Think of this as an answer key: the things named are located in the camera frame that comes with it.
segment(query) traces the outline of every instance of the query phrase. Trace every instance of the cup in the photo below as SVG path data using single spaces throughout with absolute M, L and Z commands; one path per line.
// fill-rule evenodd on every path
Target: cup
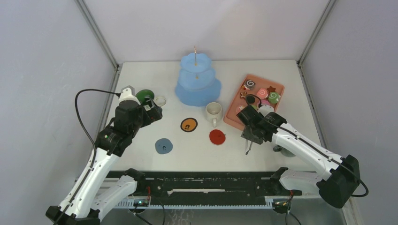
M 213 127 L 217 126 L 217 122 L 222 119 L 222 107 L 217 102 L 211 102 L 206 106 L 206 118 L 210 123 L 213 123 Z

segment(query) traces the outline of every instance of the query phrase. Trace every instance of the pink tray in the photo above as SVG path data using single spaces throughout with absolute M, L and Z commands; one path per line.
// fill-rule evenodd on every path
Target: pink tray
M 242 86 L 244 85 L 245 80 L 252 80 L 256 83 L 255 87 L 253 90 L 243 90 Z M 247 91 L 248 94 L 253 94 L 256 95 L 256 93 L 259 91 L 260 88 L 264 88 L 267 89 L 270 86 L 272 86 L 273 88 L 275 88 L 275 92 L 278 93 L 281 97 L 279 99 L 279 102 L 277 104 L 272 104 L 273 108 L 275 109 L 275 112 L 278 108 L 279 103 L 281 102 L 281 98 L 283 96 L 283 91 L 285 90 L 285 87 L 279 83 L 252 75 L 252 74 L 248 74 L 244 80 L 242 81 L 242 83 L 240 84 L 234 98 L 231 101 L 231 104 L 227 110 L 227 113 L 225 114 L 224 117 L 224 122 L 235 127 L 238 128 L 239 130 L 243 130 L 245 128 L 245 126 L 243 125 L 243 123 L 239 120 L 239 118 L 236 116 L 236 108 L 238 108 L 240 105 L 247 105 L 246 101 L 244 98 L 240 98 L 240 93 Z

